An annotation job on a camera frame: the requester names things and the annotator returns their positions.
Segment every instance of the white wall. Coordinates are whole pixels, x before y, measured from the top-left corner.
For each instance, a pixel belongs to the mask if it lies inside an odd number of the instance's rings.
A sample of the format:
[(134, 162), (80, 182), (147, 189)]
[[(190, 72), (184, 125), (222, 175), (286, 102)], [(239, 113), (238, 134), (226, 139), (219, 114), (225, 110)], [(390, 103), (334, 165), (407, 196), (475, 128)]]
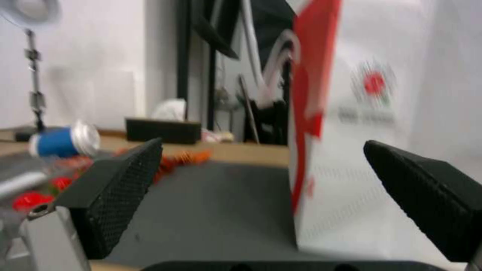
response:
[[(110, 99), (120, 96), (116, 91), (129, 95), (116, 100), (117, 108), (134, 113), (135, 107), (142, 113), (143, 5), (128, 0), (61, 4), (60, 22), (36, 31), (42, 56), (41, 91), (48, 107), (46, 122), (62, 125), (77, 117), (92, 121), (96, 110), (116, 108)], [(0, 126), (9, 127), (32, 120), (28, 106), (31, 80), (23, 56), (26, 39), (22, 31), (0, 18), (0, 37), (0, 55), (6, 58), (0, 63), (1, 94), (6, 96), (0, 101), (0, 114), (12, 116), (2, 117)], [(97, 99), (92, 109), (90, 102), (97, 96), (104, 99)]]
[[(58, 24), (36, 31), (45, 120), (65, 125), (77, 118), (123, 129), (124, 116), (148, 116), (176, 95), (176, 1), (60, 1)], [(26, 38), (0, 17), (0, 128), (33, 120)], [(192, 119), (201, 110), (202, 43), (192, 38)]]

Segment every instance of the red object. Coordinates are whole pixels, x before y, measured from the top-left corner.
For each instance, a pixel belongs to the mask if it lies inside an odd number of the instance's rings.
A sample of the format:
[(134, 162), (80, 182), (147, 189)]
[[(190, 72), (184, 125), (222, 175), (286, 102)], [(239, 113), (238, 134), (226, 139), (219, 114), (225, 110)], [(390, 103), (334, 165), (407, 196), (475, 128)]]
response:
[(292, 209), (296, 213), (305, 182), (307, 148), (305, 136), (321, 139), (323, 110), (328, 95), (335, 51), (338, 14), (342, 0), (314, 0), (295, 19), (301, 60), (294, 65), (293, 112), (298, 161)]
[(66, 189), (70, 184), (72, 184), (72, 179), (69, 177), (57, 177), (52, 180), (52, 184), (57, 188), (59, 191), (63, 191)]
[(28, 212), (37, 205), (50, 203), (54, 200), (51, 195), (43, 195), (38, 192), (26, 192), (13, 201), (13, 209)]
[(379, 72), (372, 72), (365, 76), (363, 80), (365, 91), (370, 96), (378, 96), (385, 89), (385, 80)]

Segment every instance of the red logo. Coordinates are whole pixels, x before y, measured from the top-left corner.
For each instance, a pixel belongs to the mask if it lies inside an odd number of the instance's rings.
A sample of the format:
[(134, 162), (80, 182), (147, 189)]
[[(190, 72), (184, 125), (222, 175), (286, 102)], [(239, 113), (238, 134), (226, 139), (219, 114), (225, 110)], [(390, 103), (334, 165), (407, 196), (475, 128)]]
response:
[(380, 96), (385, 89), (385, 80), (380, 72), (374, 71), (365, 75), (363, 85), (368, 95)]
[(306, 192), (307, 192), (307, 196), (312, 199), (313, 196), (315, 195), (315, 178), (313, 176), (311, 176), (309, 178), (309, 181), (308, 181), (308, 185), (306, 187)]

